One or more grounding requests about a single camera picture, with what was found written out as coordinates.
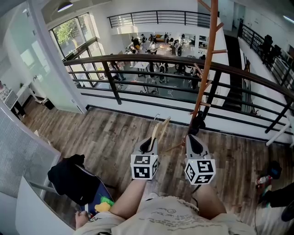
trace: whiteboard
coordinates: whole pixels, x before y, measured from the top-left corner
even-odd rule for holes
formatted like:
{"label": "whiteboard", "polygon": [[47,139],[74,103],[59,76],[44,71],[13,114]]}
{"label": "whiteboard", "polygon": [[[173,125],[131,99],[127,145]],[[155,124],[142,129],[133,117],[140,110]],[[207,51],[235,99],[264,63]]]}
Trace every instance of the whiteboard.
{"label": "whiteboard", "polygon": [[18,197],[15,226],[19,235],[72,235],[74,230],[34,192],[22,176]]}

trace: metal railing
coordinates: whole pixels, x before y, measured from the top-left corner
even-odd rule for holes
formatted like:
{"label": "metal railing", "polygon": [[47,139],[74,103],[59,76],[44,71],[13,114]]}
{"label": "metal railing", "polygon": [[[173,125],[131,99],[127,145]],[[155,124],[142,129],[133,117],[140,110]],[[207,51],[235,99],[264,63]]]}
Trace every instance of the metal railing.
{"label": "metal railing", "polygon": [[[165,107],[165,108],[171,108],[171,109],[176,109],[176,110],[182,110],[182,111],[187,111],[187,112],[191,112],[192,110],[187,109],[187,108],[183,108],[183,107],[178,107],[178,106],[170,106],[170,105],[165,105],[162,104],[160,102],[148,102],[148,101],[141,101],[141,100],[137,100],[134,96],[134,99],[129,99],[129,98],[122,98],[120,97],[120,94],[131,94],[131,95],[142,95],[142,96],[147,96],[147,97],[157,97],[157,98],[162,98],[162,99],[168,99],[168,100],[173,100],[173,101],[182,101],[182,102],[186,102],[186,103],[192,103],[195,104],[196,102],[196,95],[198,93],[197,90],[192,89],[191,87],[174,87],[174,86],[168,86],[168,85],[163,85],[163,84],[156,84],[156,83],[149,83],[147,81],[117,81],[113,79],[112,74],[137,74],[139,75],[149,75],[149,76],[165,76],[169,79],[180,79],[180,81],[192,81],[195,83],[198,83],[201,81],[200,78],[198,77],[192,77],[192,76],[186,76],[186,75],[178,75],[178,74],[174,74],[174,73],[164,73],[164,75],[162,73],[158,73],[158,72],[149,72],[149,71],[138,71],[137,70],[127,70],[127,71],[123,71],[123,70],[115,70],[115,71],[110,71],[109,70],[109,66],[108,63],[113,63],[113,62],[152,62],[152,63],[168,63],[168,64],[180,64],[180,65],[188,65],[188,66],[193,66],[194,63],[197,63],[199,65],[200,68],[204,67],[204,62],[203,60],[199,60],[199,59],[193,59],[193,58],[187,58],[187,57],[180,57],[180,56],[161,56],[161,55],[108,55],[108,56],[97,56],[97,57],[89,57],[89,58],[84,58],[84,59],[77,59],[77,60],[71,60],[71,61],[66,61],[64,62],[65,66],[71,66],[71,65],[77,65],[77,64],[87,64],[87,63],[96,63],[96,62],[101,62],[103,64],[104,70],[103,71],[77,71],[77,72],[69,72],[69,74],[78,74],[78,73],[87,73],[87,74],[91,74],[91,73],[103,73],[105,74],[106,79],[104,80],[95,80],[95,82],[98,82],[98,84],[109,84],[109,86],[107,88],[99,88],[99,87],[78,87],[80,89],[86,89],[86,90],[97,90],[97,91],[108,91],[113,93],[114,95],[108,96],[108,95],[101,95],[101,94],[88,94],[88,93],[84,93],[82,92],[82,95],[87,95],[87,96],[94,96],[94,97],[101,97],[101,98],[107,98],[107,99],[116,99],[118,104],[122,104],[122,102],[124,101],[128,101],[128,102],[136,102],[136,103],[141,103],[141,104],[148,104],[148,105],[153,105],[153,106],[160,106],[160,107]],[[265,132],[269,132],[270,130],[275,130],[275,131],[279,131],[279,129],[274,128],[274,126],[276,124],[280,124],[282,126],[286,125],[285,123],[281,122],[281,118],[282,117],[286,117],[285,113],[288,109],[293,110],[290,106],[294,100],[294,94],[292,92],[290,92],[288,89],[281,87],[280,85],[275,84],[274,82],[271,82],[265,78],[262,78],[258,75],[234,68],[234,67],[230,67],[227,65],[223,65],[223,64],[219,64],[219,63],[215,63],[212,62],[211,64],[211,70],[215,71],[215,76],[214,79],[212,81],[212,87],[210,89],[210,92],[205,92],[204,95],[207,96],[207,103],[210,104],[210,107],[212,108],[216,108],[216,109],[221,109],[221,110],[225,110],[225,111],[230,111],[230,112],[235,112],[235,113],[239,113],[244,115],[244,117],[249,116],[249,117],[255,117],[257,119],[260,120],[264,120],[267,121],[267,125],[263,125],[263,124],[259,124],[257,122],[250,122],[247,120],[242,120],[242,119],[237,119],[237,118],[232,118],[232,117],[228,117],[228,116],[222,116],[222,115],[218,115],[215,113],[210,113],[209,112],[209,107],[206,106],[204,109],[204,117],[206,116],[211,116],[211,117],[216,117],[216,118],[222,118],[222,119],[226,119],[226,120],[231,120],[234,122],[239,122],[239,123],[245,123],[248,125],[252,125],[252,126],[257,126],[260,128],[264,128]],[[281,94],[283,94],[285,97],[288,98],[288,103],[287,104],[283,104],[277,100],[274,100],[270,97],[255,93],[253,91],[250,91],[248,89],[241,89],[241,88],[235,88],[229,84],[224,84],[220,82],[220,77],[222,73],[227,73],[230,75],[237,75],[236,77],[238,77],[239,79],[247,79],[251,82],[254,83],[258,83],[260,85],[263,85],[267,88],[270,88],[274,91],[277,91]],[[83,80],[79,80],[79,79],[74,79],[74,81],[78,82],[78,81],[89,81],[87,79],[83,79]],[[119,86],[140,86],[141,90],[130,90],[130,89],[120,89]],[[274,104],[278,104],[280,105],[283,109],[281,112],[277,112],[275,110],[271,110],[267,107],[264,106],[259,106],[259,105],[255,105],[253,103],[249,103],[246,101],[240,101],[240,100],[235,100],[233,98],[229,98],[226,96],[222,96],[222,95],[218,95],[216,94],[216,90],[218,87],[226,87],[226,88],[235,88],[240,90],[241,92],[244,92],[246,94],[249,94],[251,96],[256,96],[259,97],[261,99],[264,99],[266,101],[270,101]],[[151,89],[157,89],[160,90],[159,93],[153,93],[150,92]],[[172,96],[165,96],[165,95],[161,95],[161,92],[163,90],[176,90],[176,91],[180,91],[182,92],[181,94],[194,94],[195,97],[193,99],[184,99],[182,98],[183,96],[181,95],[181,97],[176,98],[176,97],[172,97]],[[264,110],[267,111],[271,114],[275,114],[274,119],[270,119],[268,117],[264,117],[264,116],[257,116],[255,114],[252,113],[248,113],[248,112],[243,112],[243,111],[236,111],[236,110],[232,110],[230,108],[227,107],[223,107],[223,106],[219,106],[219,105],[215,105],[213,104],[213,98],[219,98],[219,99],[224,99],[224,100],[229,100],[230,102],[236,102],[239,104],[244,104],[250,107],[254,107],[260,110]]]}
{"label": "metal railing", "polygon": [[193,11],[136,11],[108,17],[111,28],[146,23],[179,23],[209,28],[210,14]]}
{"label": "metal railing", "polygon": [[279,85],[294,90],[294,65],[288,63],[282,55],[277,55],[272,45],[269,50],[264,50],[265,39],[242,22],[239,26],[238,37],[259,55]]}

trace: glass panel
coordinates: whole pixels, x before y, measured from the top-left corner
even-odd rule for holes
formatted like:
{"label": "glass panel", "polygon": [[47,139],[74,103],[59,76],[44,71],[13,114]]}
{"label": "glass panel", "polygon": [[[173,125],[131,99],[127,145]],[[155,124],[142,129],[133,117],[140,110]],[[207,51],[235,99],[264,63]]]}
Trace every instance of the glass panel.
{"label": "glass panel", "polygon": [[97,42],[91,44],[88,48],[92,56],[102,56]]}
{"label": "glass panel", "polygon": [[19,55],[23,62],[19,66],[28,69],[31,77],[28,82],[47,96],[57,109],[79,112],[67,88],[47,62],[37,36],[32,33],[36,30],[30,16],[23,13],[26,8],[25,2],[16,12],[9,28],[13,40],[11,43],[15,45],[14,56]]}
{"label": "glass panel", "polygon": [[53,31],[65,56],[84,43],[75,18],[55,27]]}
{"label": "glass panel", "polygon": [[[88,58],[89,53],[88,53],[88,51],[85,51],[80,56],[81,56],[81,58]],[[87,71],[94,71],[95,70],[93,64],[84,64],[84,66],[85,66]],[[89,76],[90,76],[91,79],[95,79],[95,80],[99,79],[98,76],[97,76],[97,73],[90,73]]]}
{"label": "glass panel", "polygon": [[[90,50],[91,56],[102,56],[102,53],[97,42],[91,44],[88,48]],[[104,70],[101,62],[95,63],[95,66],[97,70]],[[105,75],[103,73],[99,73],[98,76],[100,79],[105,78]]]}
{"label": "glass panel", "polygon": [[[80,64],[71,65],[71,68],[74,72],[76,71],[83,71],[83,67]],[[77,79],[88,79],[86,74],[84,73],[76,73],[75,75]],[[89,82],[79,82],[81,86],[92,87]]]}
{"label": "glass panel", "polygon": [[50,33],[50,36],[51,36],[51,38],[52,38],[52,41],[53,41],[53,43],[54,43],[54,45],[55,45],[57,51],[58,51],[58,54],[59,54],[60,58],[63,60],[63,59],[64,59],[63,54],[62,54],[62,52],[61,52],[60,49],[59,49],[59,46],[58,46],[58,43],[57,43],[57,41],[56,41],[56,39],[55,39],[55,37],[54,37],[54,33],[53,33],[53,31],[50,30],[49,33]]}
{"label": "glass panel", "polygon": [[79,16],[78,18],[79,18],[79,23],[83,31],[83,35],[85,36],[86,41],[88,41],[94,37],[93,30],[92,30],[93,26],[92,26],[90,16],[89,14],[84,14]]}
{"label": "glass panel", "polygon": [[14,122],[7,112],[0,104],[0,192],[16,198],[22,176],[44,185],[47,172],[59,156],[52,147],[40,144],[37,136],[33,138],[34,134]]}

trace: beige shirt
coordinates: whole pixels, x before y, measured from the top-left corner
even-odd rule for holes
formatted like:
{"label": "beige shirt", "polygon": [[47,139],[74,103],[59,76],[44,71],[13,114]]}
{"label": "beige shirt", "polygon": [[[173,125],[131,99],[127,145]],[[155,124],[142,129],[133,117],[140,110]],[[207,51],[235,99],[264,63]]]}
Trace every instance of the beige shirt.
{"label": "beige shirt", "polygon": [[233,214],[220,214],[208,220],[198,208],[175,197],[159,197],[141,203],[128,220],[110,212],[97,214],[74,235],[255,235],[252,227]]}

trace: wooden stick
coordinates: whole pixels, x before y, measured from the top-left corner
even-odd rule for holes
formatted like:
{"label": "wooden stick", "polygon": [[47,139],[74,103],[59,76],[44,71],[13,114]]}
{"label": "wooden stick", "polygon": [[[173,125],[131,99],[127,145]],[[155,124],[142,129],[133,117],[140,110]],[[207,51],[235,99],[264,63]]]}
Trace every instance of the wooden stick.
{"label": "wooden stick", "polygon": [[158,143],[162,140],[162,137],[164,135],[164,132],[166,131],[166,127],[167,127],[169,121],[170,121],[170,117],[168,117],[167,119],[165,119],[165,121],[163,123],[157,123],[156,124],[156,126],[154,127],[153,132],[152,132],[151,144],[149,146],[148,151],[151,150],[152,143],[153,143],[153,141],[154,141],[155,138],[158,139]]}
{"label": "wooden stick", "polygon": [[208,88],[208,86],[209,86],[211,83],[212,83],[212,81],[211,81],[211,80],[209,80],[209,81],[208,81],[208,83],[206,84],[206,86],[205,86],[205,89],[204,89],[204,90],[206,90],[206,89]]}
{"label": "wooden stick", "polygon": [[220,23],[217,27],[216,27],[216,31],[219,31],[219,29],[221,28],[221,27],[223,27],[224,26],[224,23],[222,22],[222,23]]}
{"label": "wooden stick", "polygon": [[198,109],[200,107],[200,103],[202,102],[202,96],[203,96],[204,91],[205,91],[206,81],[207,81],[210,66],[211,66],[212,51],[215,48],[217,11],[218,11],[218,1],[217,0],[211,0],[210,31],[209,31],[209,42],[208,42],[208,48],[207,48],[207,55],[206,55],[205,64],[204,64],[202,81],[201,81],[201,84],[200,84],[199,93],[198,93],[196,105],[195,105],[195,108],[194,108],[194,113],[193,113],[193,116],[192,116],[191,121],[190,121],[189,129],[191,128],[192,120],[196,117]]}
{"label": "wooden stick", "polygon": [[201,3],[202,6],[204,6],[207,10],[211,11],[211,8],[202,0],[198,0],[199,3]]}
{"label": "wooden stick", "polygon": [[177,147],[179,147],[179,146],[181,146],[181,145],[182,145],[182,143],[179,143],[179,144],[177,144],[177,145],[175,145],[175,146],[170,147],[168,150],[165,150],[164,152],[168,152],[168,151],[170,151],[170,150],[172,150],[172,149],[174,149],[174,148],[177,148]]}
{"label": "wooden stick", "polygon": [[201,102],[200,105],[207,106],[207,107],[210,107],[210,106],[211,106],[210,104],[208,104],[208,103],[203,103],[203,102]]}
{"label": "wooden stick", "polygon": [[228,50],[225,49],[225,50],[213,50],[212,51],[212,54],[220,54],[220,53],[228,53]]}
{"label": "wooden stick", "polygon": [[203,72],[201,68],[199,68],[198,64],[194,63],[194,67],[197,69],[197,71],[200,73],[200,76],[202,76]]}

